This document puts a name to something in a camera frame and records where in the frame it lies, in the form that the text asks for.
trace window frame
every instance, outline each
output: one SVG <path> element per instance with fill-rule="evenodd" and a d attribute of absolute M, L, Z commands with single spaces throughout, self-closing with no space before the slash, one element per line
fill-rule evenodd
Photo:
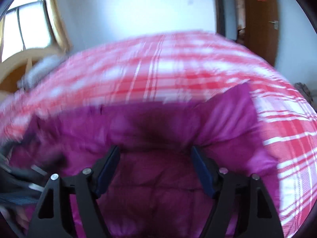
<path fill-rule="evenodd" d="M 20 24 L 20 8 L 26 8 L 26 7 L 28 7 L 30 5 L 33 5 L 33 4 L 41 4 L 42 8 L 43 8 L 43 13 L 44 13 L 46 27 L 47 27 L 47 30 L 48 30 L 48 33 L 49 33 L 49 36 L 50 36 L 50 42 L 47 45 L 47 47 L 55 44 L 55 38 L 54 38 L 52 26 L 50 24 L 49 15 L 48 15 L 48 12 L 47 12 L 46 0 L 37 0 L 37 1 L 34 1 L 34 2 L 29 2 L 29 3 L 25 3 L 25 4 L 22 4 L 22 5 L 16 6 L 16 7 L 11 8 L 11 9 L 9 9 L 9 10 L 7 10 L 5 12 L 5 15 L 10 14 L 11 12 L 16 12 L 18 26 L 19 26 L 19 32 L 20 32 L 20 37 L 21 37 L 22 44 L 23 44 L 23 51 L 26 50 L 26 47 L 25 47 L 25 43 L 24 43 L 24 39 L 23 39 L 23 35 L 22 35 L 22 30 L 21 30 L 21 24 Z"/>

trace purple jacket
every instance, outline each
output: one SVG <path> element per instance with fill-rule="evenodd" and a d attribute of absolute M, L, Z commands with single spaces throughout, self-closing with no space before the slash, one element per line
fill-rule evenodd
<path fill-rule="evenodd" d="M 213 200 L 202 190 L 189 151 L 202 147 L 220 167 L 259 174 L 279 209 L 277 160 L 264 148 L 248 84 L 207 102 L 139 103 L 84 107 L 42 120 L 26 132 L 35 140 L 13 152 L 11 164 L 29 167 L 56 152 L 75 175 L 104 156 L 111 145 L 121 160 L 108 191 L 98 200 L 114 237 L 199 237 Z M 85 237 L 74 196 L 76 229 Z M 236 218 L 228 234 L 233 234 Z"/>

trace window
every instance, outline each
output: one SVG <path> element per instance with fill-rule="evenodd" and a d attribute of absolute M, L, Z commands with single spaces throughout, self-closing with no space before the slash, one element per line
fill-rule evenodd
<path fill-rule="evenodd" d="M 44 48 L 53 35 L 45 0 L 14 0 L 4 20 L 2 61 L 29 48 Z"/>

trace door handle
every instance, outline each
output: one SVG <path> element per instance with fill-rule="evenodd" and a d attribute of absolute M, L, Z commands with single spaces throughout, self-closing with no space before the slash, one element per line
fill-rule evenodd
<path fill-rule="evenodd" d="M 274 29 L 278 29 L 278 20 L 269 21 L 269 23 L 273 23 L 274 24 Z"/>

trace brown wooden door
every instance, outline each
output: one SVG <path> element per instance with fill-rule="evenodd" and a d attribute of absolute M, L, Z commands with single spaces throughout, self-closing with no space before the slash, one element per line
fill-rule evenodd
<path fill-rule="evenodd" d="M 274 66 L 279 32 L 276 0 L 245 0 L 245 13 L 245 46 Z"/>

